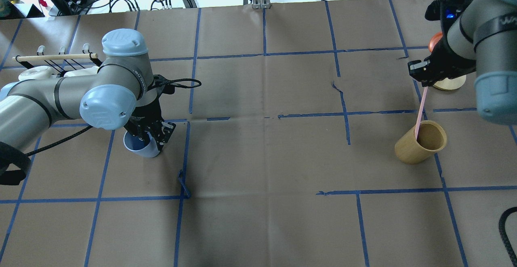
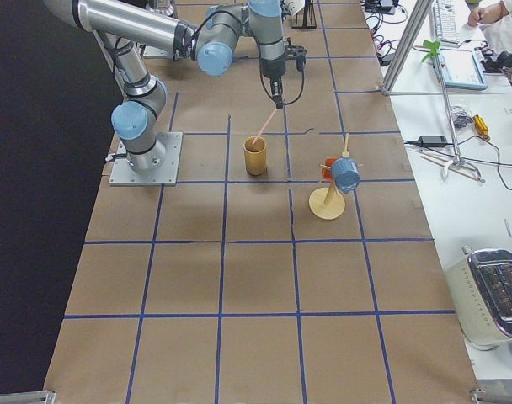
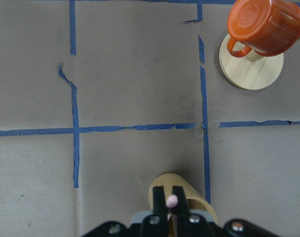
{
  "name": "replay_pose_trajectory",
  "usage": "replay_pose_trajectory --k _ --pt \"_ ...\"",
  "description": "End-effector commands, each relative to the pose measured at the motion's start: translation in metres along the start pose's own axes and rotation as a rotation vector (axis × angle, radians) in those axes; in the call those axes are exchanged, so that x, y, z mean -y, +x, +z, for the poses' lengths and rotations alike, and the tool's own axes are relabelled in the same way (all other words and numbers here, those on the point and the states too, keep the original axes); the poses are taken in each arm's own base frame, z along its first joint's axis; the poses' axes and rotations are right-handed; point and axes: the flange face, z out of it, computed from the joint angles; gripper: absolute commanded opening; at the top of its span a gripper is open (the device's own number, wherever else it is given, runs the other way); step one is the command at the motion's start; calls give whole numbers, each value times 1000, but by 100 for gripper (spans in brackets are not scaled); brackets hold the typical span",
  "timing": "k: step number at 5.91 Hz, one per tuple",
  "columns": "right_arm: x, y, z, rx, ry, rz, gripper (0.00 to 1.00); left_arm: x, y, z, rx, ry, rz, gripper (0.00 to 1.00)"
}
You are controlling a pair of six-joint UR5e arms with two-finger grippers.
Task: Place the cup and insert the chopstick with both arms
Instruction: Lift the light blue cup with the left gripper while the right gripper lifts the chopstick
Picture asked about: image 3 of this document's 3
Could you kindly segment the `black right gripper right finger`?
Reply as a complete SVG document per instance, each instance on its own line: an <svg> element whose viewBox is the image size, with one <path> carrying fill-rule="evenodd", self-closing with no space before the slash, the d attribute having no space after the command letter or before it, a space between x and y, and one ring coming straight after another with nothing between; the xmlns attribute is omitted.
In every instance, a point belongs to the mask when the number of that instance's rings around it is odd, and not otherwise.
<svg viewBox="0 0 300 237"><path fill-rule="evenodd" d="M176 237L188 237L189 206L183 187L173 186L172 194L178 198L178 204L172 208L174 234Z"/></svg>

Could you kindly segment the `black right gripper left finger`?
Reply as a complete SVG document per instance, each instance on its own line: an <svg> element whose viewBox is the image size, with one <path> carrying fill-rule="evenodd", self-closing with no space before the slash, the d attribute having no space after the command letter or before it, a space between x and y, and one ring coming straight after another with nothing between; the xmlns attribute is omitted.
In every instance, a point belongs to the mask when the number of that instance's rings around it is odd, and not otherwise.
<svg viewBox="0 0 300 237"><path fill-rule="evenodd" d="M168 236L167 207L163 186L156 186L152 189L153 194L153 215L152 227L155 237Z"/></svg>

